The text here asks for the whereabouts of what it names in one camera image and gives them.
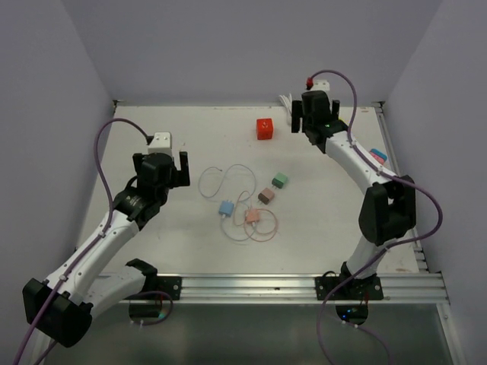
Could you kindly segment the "blue usb charger plug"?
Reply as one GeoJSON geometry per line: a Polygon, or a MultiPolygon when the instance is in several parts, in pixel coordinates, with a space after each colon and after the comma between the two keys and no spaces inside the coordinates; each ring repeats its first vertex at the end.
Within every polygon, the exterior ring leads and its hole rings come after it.
{"type": "Polygon", "coordinates": [[[233,212],[234,212],[234,203],[232,201],[224,200],[221,202],[218,209],[218,214],[222,219],[231,217],[233,212]]]}

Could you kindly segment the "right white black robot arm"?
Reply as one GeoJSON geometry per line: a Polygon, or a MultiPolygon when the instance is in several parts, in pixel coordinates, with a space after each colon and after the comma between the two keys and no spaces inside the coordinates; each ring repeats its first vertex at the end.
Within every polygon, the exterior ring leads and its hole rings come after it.
{"type": "Polygon", "coordinates": [[[291,130],[334,160],[364,195],[358,216],[361,238],[337,277],[318,279],[320,298],[356,300],[370,294],[383,298],[377,267],[387,251],[416,224],[415,190],[409,176],[383,168],[339,118],[339,101],[322,90],[303,93],[291,103],[291,130]]]}

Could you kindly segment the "brown usb charger plug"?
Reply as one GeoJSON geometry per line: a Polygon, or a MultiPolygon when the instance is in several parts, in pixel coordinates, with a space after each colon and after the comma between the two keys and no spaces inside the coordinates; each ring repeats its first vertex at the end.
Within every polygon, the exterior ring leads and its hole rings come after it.
{"type": "Polygon", "coordinates": [[[275,198],[275,193],[270,188],[264,188],[257,196],[259,202],[268,205],[275,198]]]}

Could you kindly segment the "pink blue white adapter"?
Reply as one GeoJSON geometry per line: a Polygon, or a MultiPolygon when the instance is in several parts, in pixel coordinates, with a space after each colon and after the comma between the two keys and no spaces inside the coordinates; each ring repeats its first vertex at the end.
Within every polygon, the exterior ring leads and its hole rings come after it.
{"type": "Polygon", "coordinates": [[[378,149],[372,148],[369,153],[379,164],[384,165],[387,162],[387,155],[378,149]]]}

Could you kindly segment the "pink usb charger plug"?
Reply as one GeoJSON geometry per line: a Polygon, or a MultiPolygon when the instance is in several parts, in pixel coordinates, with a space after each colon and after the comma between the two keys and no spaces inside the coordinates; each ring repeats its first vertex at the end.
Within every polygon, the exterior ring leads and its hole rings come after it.
{"type": "Polygon", "coordinates": [[[250,208],[246,211],[245,214],[245,223],[254,225],[257,224],[260,220],[260,213],[259,209],[257,208],[250,208]]]}

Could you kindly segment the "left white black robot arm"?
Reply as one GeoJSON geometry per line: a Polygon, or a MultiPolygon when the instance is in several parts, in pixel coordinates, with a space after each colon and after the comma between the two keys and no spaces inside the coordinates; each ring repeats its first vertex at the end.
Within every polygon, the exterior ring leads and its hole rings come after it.
{"type": "Polygon", "coordinates": [[[110,260],[156,216],[171,189],[190,184],[188,154],[177,167],[169,154],[134,154],[136,175],[118,193],[112,210],[78,250],[43,281],[22,290],[27,321],[65,348],[77,344],[100,314],[129,297],[160,297],[157,269],[140,259],[103,280],[110,260]]]}

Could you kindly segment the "red cube socket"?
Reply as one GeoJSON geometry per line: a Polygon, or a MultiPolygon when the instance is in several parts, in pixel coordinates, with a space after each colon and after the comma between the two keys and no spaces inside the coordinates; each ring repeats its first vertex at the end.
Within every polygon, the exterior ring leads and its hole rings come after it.
{"type": "Polygon", "coordinates": [[[274,125],[271,118],[256,120],[256,138],[260,141],[270,140],[273,137],[274,125]]]}

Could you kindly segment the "green charger plug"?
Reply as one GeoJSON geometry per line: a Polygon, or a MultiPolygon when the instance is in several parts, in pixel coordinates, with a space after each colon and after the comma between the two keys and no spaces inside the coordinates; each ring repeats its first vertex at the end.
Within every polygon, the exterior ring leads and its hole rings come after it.
{"type": "Polygon", "coordinates": [[[277,189],[282,189],[288,183],[288,177],[284,173],[277,173],[272,178],[271,184],[277,189]]]}

